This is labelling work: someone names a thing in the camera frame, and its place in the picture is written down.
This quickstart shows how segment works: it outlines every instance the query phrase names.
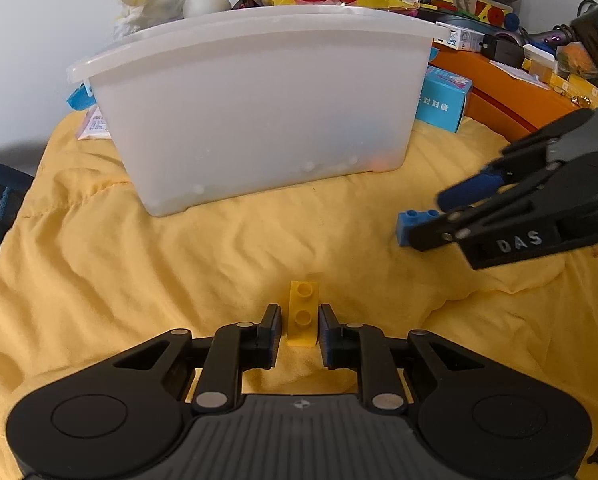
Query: bin lid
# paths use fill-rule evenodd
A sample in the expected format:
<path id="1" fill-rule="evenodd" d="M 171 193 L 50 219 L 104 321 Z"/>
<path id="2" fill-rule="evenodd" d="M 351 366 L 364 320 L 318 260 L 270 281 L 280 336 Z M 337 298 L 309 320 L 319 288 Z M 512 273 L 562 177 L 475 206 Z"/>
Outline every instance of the bin lid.
<path id="1" fill-rule="evenodd" d="M 140 30 L 68 68 L 78 83 L 124 64 L 178 48 L 244 36 L 352 30 L 448 40 L 446 27 L 385 10 L 349 6 L 272 6 L 227 10 Z"/>

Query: blue box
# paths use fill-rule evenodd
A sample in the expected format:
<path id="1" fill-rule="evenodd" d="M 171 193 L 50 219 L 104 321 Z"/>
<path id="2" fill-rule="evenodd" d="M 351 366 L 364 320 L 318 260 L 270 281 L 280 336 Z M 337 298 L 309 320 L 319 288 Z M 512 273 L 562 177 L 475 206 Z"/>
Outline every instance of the blue box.
<path id="1" fill-rule="evenodd" d="M 472 92 L 472 81 L 428 66 L 415 118 L 456 133 Z"/>

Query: yellow blanket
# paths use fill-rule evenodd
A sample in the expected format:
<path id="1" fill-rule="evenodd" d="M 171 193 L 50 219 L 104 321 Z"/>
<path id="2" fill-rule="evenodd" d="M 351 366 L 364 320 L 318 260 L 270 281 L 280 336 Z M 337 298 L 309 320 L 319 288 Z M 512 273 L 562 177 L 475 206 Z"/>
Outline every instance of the yellow blanket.
<path id="1" fill-rule="evenodd" d="M 0 480 L 20 477 L 4 438 L 27 392 L 175 327 L 212 335 L 319 282 L 343 322 L 389 336 L 423 327 L 574 395 L 598 443 L 598 258 L 579 250 L 474 271 L 457 247 L 399 248 L 397 213 L 477 171 L 505 140 L 472 120 L 458 135 L 415 124 L 400 170 L 358 174 L 147 215 L 113 144 L 55 130 L 0 253 Z M 288 348 L 247 391 L 336 392 L 351 372 Z M 584 480 L 598 479 L 584 465 Z"/>

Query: white ball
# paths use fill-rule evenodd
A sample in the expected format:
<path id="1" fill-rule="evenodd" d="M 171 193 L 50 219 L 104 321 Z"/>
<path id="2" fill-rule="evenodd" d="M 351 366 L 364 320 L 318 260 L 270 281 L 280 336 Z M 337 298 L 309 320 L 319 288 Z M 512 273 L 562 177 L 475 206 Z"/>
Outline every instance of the white ball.
<path id="1" fill-rule="evenodd" d="M 183 17 L 203 16 L 232 8 L 229 0 L 186 0 L 183 4 Z"/>

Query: orange shelf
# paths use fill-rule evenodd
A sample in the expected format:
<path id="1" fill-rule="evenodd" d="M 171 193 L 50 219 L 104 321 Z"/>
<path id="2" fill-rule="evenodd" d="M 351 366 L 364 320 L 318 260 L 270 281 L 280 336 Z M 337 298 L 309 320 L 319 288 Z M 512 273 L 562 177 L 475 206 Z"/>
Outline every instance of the orange shelf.
<path id="1" fill-rule="evenodd" d="M 470 78 L 474 84 L 466 115 L 508 140 L 519 139 L 577 109 L 552 90 L 512 78 L 481 54 L 439 47 L 431 64 Z"/>

